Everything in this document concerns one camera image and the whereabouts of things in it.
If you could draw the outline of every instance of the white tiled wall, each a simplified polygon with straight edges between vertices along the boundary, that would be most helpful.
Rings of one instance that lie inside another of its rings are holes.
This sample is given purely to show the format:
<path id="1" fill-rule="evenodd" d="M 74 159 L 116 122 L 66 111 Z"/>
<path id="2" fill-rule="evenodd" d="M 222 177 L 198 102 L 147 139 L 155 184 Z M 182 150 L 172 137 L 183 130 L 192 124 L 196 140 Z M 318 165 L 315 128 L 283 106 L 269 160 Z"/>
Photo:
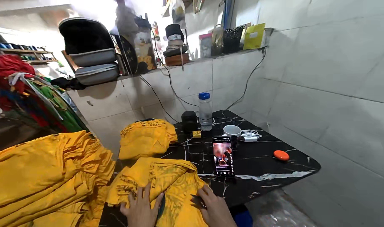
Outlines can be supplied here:
<path id="1" fill-rule="evenodd" d="M 261 59 L 259 51 L 247 51 L 189 63 L 184 71 L 181 67 L 169 70 L 173 88 L 179 97 L 199 106 L 198 93 L 209 92 L 213 111 L 217 111 L 227 108 L 242 96 L 246 79 Z M 253 78 L 257 77 L 259 70 L 255 71 Z M 140 77 L 68 91 L 91 130 L 115 154 L 120 148 L 120 131 L 136 120 L 152 117 L 174 124 L 181 121 L 183 112 L 199 111 L 198 107 L 176 98 L 166 69 L 155 70 L 142 77 L 154 88 L 159 99 Z M 242 99 L 230 110 L 245 114 L 247 100 L 247 97 Z"/>
<path id="2" fill-rule="evenodd" d="M 244 116 L 322 166 L 286 193 L 320 226 L 384 227 L 384 0 L 259 2 L 276 31 Z"/>

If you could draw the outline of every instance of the hand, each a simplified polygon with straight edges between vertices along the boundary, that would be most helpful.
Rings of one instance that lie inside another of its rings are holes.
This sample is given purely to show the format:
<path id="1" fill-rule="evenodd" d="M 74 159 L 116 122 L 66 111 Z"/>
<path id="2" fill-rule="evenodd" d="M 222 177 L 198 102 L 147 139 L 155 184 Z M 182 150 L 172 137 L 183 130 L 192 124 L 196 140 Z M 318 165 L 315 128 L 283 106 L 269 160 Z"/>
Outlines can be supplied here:
<path id="1" fill-rule="evenodd" d="M 225 200 L 216 196 L 209 186 L 199 189 L 198 195 L 205 202 L 207 209 L 200 209 L 200 212 L 209 227 L 237 227 Z"/>
<path id="2" fill-rule="evenodd" d="M 155 202 L 154 208 L 150 208 L 150 189 L 151 182 L 145 188 L 137 188 L 137 199 L 133 198 L 132 193 L 129 194 L 130 208 L 126 208 L 126 204 L 120 205 L 120 212 L 126 215 L 129 227 L 154 227 L 157 220 L 158 209 L 164 193 L 161 193 Z"/>

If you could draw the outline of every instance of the smartphone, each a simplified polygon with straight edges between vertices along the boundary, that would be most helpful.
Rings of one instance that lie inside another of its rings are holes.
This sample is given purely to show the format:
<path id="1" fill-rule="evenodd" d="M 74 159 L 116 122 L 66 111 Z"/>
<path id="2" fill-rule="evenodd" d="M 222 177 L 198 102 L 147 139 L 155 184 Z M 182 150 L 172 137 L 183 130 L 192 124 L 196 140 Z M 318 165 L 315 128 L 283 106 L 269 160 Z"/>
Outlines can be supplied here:
<path id="1" fill-rule="evenodd" d="M 216 175 L 234 176 L 233 150 L 229 137 L 213 137 L 213 161 Z"/>

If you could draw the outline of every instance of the black marble table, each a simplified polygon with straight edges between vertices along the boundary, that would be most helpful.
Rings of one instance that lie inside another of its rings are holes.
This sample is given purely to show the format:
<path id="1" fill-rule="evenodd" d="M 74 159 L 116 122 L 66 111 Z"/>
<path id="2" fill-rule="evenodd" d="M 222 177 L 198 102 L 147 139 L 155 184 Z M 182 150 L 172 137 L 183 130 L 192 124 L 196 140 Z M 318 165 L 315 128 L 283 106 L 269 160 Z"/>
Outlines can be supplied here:
<path id="1" fill-rule="evenodd" d="M 257 142 L 239 143 L 233 149 L 234 178 L 216 177 L 212 163 L 212 137 L 221 136 L 223 127 L 229 124 L 241 129 L 256 130 L 262 137 Z M 213 113 L 213 129 L 202 132 L 201 138 L 185 134 L 181 124 L 175 124 L 178 143 L 170 145 L 167 152 L 156 157 L 164 159 L 183 159 L 195 164 L 198 174 L 207 182 L 214 193 L 224 197 L 229 207 L 244 204 L 267 192 L 294 183 L 315 174 L 320 164 L 231 111 L 221 110 Z M 290 159 L 280 161 L 273 156 L 275 150 L 286 151 Z M 118 160 L 115 174 L 135 161 Z M 118 208 L 105 205 L 99 223 L 100 227 L 126 226 L 126 217 Z"/>

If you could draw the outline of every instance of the white charging cable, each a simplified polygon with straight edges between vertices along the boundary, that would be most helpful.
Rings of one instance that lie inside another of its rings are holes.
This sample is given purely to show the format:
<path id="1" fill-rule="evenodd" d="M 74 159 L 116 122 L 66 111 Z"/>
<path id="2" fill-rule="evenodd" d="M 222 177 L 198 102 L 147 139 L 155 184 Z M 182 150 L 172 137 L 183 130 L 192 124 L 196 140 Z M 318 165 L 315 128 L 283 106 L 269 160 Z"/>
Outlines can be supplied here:
<path id="1" fill-rule="evenodd" d="M 257 131 L 251 130 L 251 129 L 241 130 L 241 136 L 248 137 L 248 138 L 249 137 L 257 137 L 257 138 L 262 137 L 262 135 L 260 135 Z"/>

